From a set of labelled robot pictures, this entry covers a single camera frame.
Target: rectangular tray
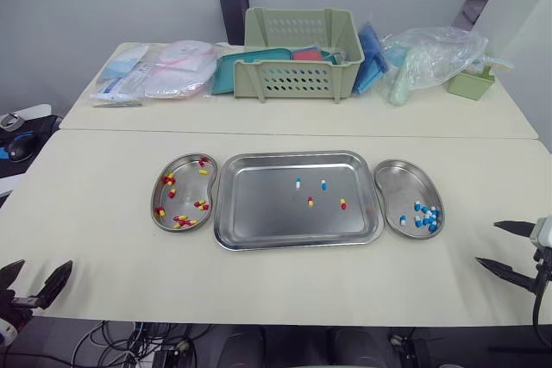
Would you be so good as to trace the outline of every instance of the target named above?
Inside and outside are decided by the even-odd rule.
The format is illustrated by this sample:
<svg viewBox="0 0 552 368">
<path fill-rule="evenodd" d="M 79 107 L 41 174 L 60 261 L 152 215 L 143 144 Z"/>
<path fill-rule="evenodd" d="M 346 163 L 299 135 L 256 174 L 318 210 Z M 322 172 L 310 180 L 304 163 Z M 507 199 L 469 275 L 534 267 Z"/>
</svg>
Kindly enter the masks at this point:
<svg viewBox="0 0 552 368">
<path fill-rule="evenodd" d="M 223 167 L 215 235 L 230 250 L 370 243 L 383 226 L 372 175 L 358 154 L 243 154 Z"/>
</svg>

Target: computer mouse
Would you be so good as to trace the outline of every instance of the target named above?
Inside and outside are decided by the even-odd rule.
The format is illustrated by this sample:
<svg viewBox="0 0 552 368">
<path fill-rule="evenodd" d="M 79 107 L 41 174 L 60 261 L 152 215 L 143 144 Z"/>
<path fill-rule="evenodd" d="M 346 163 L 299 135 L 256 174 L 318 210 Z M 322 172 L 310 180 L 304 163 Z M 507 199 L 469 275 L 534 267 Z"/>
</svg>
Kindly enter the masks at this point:
<svg viewBox="0 0 552 368">
<path fill-rule="evenodd" d="M 9 160 L 18 163 L 28 159 L 36 153 L 38 142 L 38 135 L 35 133 L 24 134 L 16 137 L 8 145 Z"/>
</svg>

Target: plastic bag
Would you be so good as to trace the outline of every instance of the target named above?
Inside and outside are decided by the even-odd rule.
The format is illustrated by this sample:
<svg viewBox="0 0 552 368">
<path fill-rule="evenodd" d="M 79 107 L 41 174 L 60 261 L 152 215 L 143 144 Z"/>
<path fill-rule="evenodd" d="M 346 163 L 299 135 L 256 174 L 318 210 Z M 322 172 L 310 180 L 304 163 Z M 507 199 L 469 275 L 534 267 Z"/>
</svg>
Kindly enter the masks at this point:
<svg viewBox="0 0 552 368">
<path fill-rule="evenodd" d="M 148 49 L 148 43 L 141 43 L 140 45 L 125 49 L 107 63 L 97 80 L 103 81 L 104 79 L 122 78 L 126 76 L 134 69 Z"/>
<path fill-rule="evenodd" d="M 150 98 L 182 98 L 205 92 L 216 70 L 215 48 L 199 41 L 178 41 L 157 55 L 144 93 Z"/>
<path fill-rule="evenodd" d="M 144 82 L 153 69 L 153 64 L 140 63 L 125 77 L 98 80 L 97 91 L 91 98 L 112 103 L 139 103 L 144 98 Z"/>
<path fill-rule="evenodd" d="M 473 30 L 452 27 L 414 28 L 387 36 L 381 43 L 390 66 L 386 75 L 392 84 L 389 101 L 402 105 L 410 90 L 451 79 L 485 52 L 487 42 Z"/>
</svg>

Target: blue glove package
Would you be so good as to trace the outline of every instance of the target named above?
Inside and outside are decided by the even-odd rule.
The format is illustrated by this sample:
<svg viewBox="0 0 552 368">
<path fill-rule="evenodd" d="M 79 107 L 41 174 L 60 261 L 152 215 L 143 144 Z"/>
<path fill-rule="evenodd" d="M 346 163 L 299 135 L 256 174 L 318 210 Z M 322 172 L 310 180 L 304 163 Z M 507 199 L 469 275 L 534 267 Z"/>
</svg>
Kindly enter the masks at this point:
<svg viewBox="0 0 552 368">
<path fill-rule="evenodd" d="M 140 59 L 146 54 L 148 48 L 148 43 L 141 43 L 140 45 L 125 49 L 108 62 L 97 80 L 124 77 L 134 69 Z"/>
<path fill-rule="evenodd" d="M 359 40 L 364 52 L 364 62 L 361 63 L 354 80 L 354 94 L 363 93 L 387 72 L 380 41 L 370 23 L 366 23 L 359 31 Z"/>
</svg>

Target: stainless steel tray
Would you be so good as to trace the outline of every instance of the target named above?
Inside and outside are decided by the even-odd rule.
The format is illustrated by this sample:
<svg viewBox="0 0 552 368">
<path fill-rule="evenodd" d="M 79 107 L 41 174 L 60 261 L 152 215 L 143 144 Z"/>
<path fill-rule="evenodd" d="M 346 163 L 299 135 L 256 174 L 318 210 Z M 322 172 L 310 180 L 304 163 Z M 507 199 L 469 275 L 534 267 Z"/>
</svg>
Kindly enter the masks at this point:
<svg viewBox="0 0 552 368">
<path fill-rule="evenodd" d="M 205 170 L 208 174 L 200 174 L 200 170 Z M 174 175 L 173 185 L 165 183 L 164 177 L 169 173 Z M 210 191 L 215 178 L 216 162 L 207 154 L 187 154 L 169 163 L 154 185 L 150 209 L 155 223 L 167 232 L 183 232 L 203 225 L 213 209 Z M 176 194 L 170 198 L 168 193 L 172 189 L 176 189 Z M 209 209 L 201 210 L 194 206 L 194 203 L 200 200 L 205 200 Z M 164 216 L 156 211 L 158 207 L 165 210 Z M 180 215 L 186 215 L 186 220 L 196 222 L 174 228 L 177 224 L 174 217 Z"/>
<path fill-rule="evenodd" d="M 372 175 L 358 154 L 243 154 L 223 167 L 215 235 L 230 250 L 370 243 L 382 230 Z"/>
<path fill-rule="evenodd" d="M 379 163 L 373 176 L 381 191 L 386 219 L 391 228 L 414 239 L 428 239 L 438 235 L 445 224 L 445 210 L 437 188 L 419 167 L 400 159 L 388 159 Z M 415 217 L 423 219 L 422 211 L 414 210 L 414 203 L 436 207 L 437 229 L 431 233 L 428 226 L 416 227 Z M 400 225 L 400 217 L 406 216 L 406 224 Z"/>
</svg>

